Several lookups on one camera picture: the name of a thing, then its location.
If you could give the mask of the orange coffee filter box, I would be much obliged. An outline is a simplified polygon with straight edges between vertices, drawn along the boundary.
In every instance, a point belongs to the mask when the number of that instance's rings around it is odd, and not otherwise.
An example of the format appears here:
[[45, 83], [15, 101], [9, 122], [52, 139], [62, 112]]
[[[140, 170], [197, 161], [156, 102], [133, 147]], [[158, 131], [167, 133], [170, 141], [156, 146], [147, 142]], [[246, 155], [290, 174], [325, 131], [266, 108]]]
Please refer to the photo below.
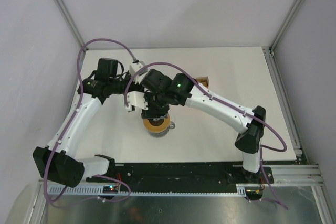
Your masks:
[[197, 77], [196, 81], [201, 83], [204, 87], [209, 88], [209, 77]]

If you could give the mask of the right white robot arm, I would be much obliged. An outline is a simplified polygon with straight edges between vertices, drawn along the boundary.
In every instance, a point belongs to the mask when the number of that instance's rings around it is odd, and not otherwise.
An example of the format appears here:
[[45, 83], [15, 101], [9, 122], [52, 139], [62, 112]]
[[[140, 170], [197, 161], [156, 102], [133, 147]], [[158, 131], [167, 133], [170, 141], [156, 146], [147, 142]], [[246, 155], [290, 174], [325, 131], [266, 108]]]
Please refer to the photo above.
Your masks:
[[243, 107], [224, 98], [217, 98], [196, 80], [178, 73], [173, 79], [151, 69], [141, 80], [149, 113], [145, 119], [156, 119], [167, 113], [170, 105], [187, 106], [200, 110], [233, 128], [237, 133], [234, 143], [243, 155], [243, 179], [254, 183], [261, 177], [260, 142], [264, 135], [266, 110]]

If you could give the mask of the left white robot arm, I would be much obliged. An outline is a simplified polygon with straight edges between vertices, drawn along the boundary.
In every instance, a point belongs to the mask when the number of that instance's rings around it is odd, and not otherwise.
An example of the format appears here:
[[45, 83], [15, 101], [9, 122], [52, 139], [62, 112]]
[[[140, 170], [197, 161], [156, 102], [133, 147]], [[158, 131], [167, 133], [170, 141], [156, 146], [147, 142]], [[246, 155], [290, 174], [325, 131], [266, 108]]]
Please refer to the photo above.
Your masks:
[[33, 159], [44, 180], [74, 188], [83, 179], [95, 175], [105, 182], [115, 178], [113, 158], [97, 154], [76, 159], [76, 152], [90, 121], [107, 98], [124, 94], [126, 87], [131, 91], [141, 90], [130, 79], [144, 63], [134, 61], [129, 71], [118, 74], [121, 65], [115, 59], [99, 59], [97, 69], [81, 81], [75, 103], [54, 138], [46, 147], [35, 148]]

